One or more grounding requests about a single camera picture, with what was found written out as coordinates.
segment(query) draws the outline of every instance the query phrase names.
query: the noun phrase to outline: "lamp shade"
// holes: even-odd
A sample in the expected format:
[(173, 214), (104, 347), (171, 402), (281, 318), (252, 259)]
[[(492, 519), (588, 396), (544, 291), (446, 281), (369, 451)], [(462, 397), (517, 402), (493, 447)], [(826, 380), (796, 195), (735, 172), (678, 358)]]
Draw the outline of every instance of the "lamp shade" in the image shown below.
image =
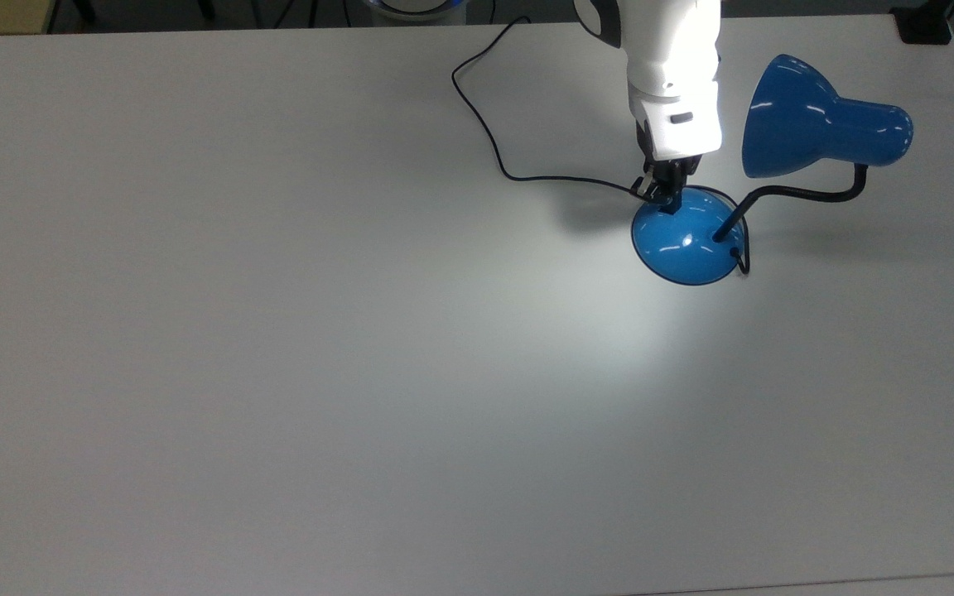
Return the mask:
[(749, 105), (742, 167), (750, 178), (796, 172), (822, 158), (888, 166), (912, 144), (903, 109), (838, 97), (817, 69), (777, 56)]

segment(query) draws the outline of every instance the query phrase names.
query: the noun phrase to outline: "black object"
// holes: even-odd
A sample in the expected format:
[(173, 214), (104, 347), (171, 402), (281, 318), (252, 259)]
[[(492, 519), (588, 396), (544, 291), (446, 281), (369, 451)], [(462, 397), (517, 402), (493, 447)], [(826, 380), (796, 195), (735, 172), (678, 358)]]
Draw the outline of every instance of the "black object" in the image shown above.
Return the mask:
[[(79, 11), (79, 16), (84, 22), (98, 22), (98, 14), (95, 14), (90, 0), (72, 0), (72, 3), (75, 4), (76, 11)], [(201, 8), (201, 16), (205, 17), (205, 20), (215, 19), (215, 7), (212, 5), (212, 0), (197, 0), (197, 5)]]
[(852, 177), (852, 188), (847, 191), (821, 192), (798, 189), (794, 188), (794, 186), (760, 186), (757, 190), (747, 194), (745, 199), (742, 199), (742, 203), (739, 203), (738, 208), (735, 208), (735, 211), (731, 212), (730, 218), (720, 226), (720, 229), (712, 234), (712, 240), (722, 242), (724, 238), (727, 237), (727, 233), (731, 231), (731, 228), (739, 222), (739, 219), (742, 219), (745, 212), (749, 211), (749, 208), (753, 207), (754, 203), (757, 203), (757, 199), (760, 199), (762, 196), (777, 194), (796, 197), (796, 199), (816, 200), (819, 201), (819, 203), (845, 203), (846, 200), (855, 199), (855, 197), (860, 196), (860, 193), (864, 192), (864, 186), (867, 185), (867, 166), (864, 166), (863, 163), (855, 163), (853, 166), (855, 166), (855, 172), (853, 172)]
[(94, 14), (94, 7), (91, 7), (90, 0), (72, 0), (72, 3), (76, 5), (76, 10), (85, 22), (98, 21), (98, 15)]
[(263, 29), (264, 17), (260, 14), (260, 0), (250, 0), (249, 4), (253, 7), (253, 21), (257, 23), (257, 29)]
[(904, 44), (946, 46), (952, 40), (947, 19), (954, 14), (954, 0), (927, 0), (916, 8), (890, 8)]
[[(595, 11), (599, 14), (601, 31), (595, 33), (587, 29), (587, 25), (584, 24), (583, 19), (580, 19), (580, 15), (576, 15), (576, 20), (579, 20), (587, 33), (598, 37), (614, 48), (620, 48), (620, 7), (617, 5), (617, 0), (591, 0), (591, 5), (595, 7)], [(575, 11), (576, 5), (573, 4), (572, 8)]]

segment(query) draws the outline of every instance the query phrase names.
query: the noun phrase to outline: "blue lamp base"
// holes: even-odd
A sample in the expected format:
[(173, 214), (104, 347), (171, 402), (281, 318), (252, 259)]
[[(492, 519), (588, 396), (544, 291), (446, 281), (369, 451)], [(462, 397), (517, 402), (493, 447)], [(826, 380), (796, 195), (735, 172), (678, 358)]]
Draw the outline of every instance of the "blue lamp base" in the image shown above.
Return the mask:
[(731, 228), (723, 242), (712, 240), (732, 210), (734, 206), (715, 192), (689, 186), (682, 190), (681, 207), (673, 215), (644, 204), (632, 220), (635, 252), (650, 271), (683, 286), (719, 281), (737, 267), (735, 254), (742, 253), (745, 242), (742, 223)]

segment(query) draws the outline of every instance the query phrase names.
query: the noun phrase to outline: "desk lamp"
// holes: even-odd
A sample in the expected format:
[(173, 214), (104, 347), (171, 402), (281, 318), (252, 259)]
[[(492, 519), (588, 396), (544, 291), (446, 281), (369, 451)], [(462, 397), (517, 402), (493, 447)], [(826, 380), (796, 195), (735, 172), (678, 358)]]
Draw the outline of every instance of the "desk lamp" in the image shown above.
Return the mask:
[(644, 204), (632, 222), (636, 252), (662, 278), (684, 286), (723, 279), (735, 267), (749, 272), (749, 230), (742, 216), (761, 196), (782, 195), (821, 203), (855, 199), (868, 166), (888, 166), (908, 152), (912, 119), (903, 109), (844, 99), (810, 65), (781, 55), (764, 71), (749, 103), (742, 166), (750, 178), (790, 174), (822, 158), (855, 165), (850, 189), (819, 192), (761, 186), (735, 206), (727, 195), (687, 186), (675, 214)]

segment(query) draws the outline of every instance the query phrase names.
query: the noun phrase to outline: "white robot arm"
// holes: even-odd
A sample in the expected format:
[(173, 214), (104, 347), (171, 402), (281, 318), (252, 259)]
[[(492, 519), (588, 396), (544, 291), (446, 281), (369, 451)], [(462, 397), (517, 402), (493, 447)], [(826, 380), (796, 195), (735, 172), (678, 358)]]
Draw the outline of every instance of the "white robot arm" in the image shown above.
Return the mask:
[(573, 0), (591, 34), (628, 54), (644, 175), (632, 191), (673, 211), (701, 155), (720, 148), (720, 0)]

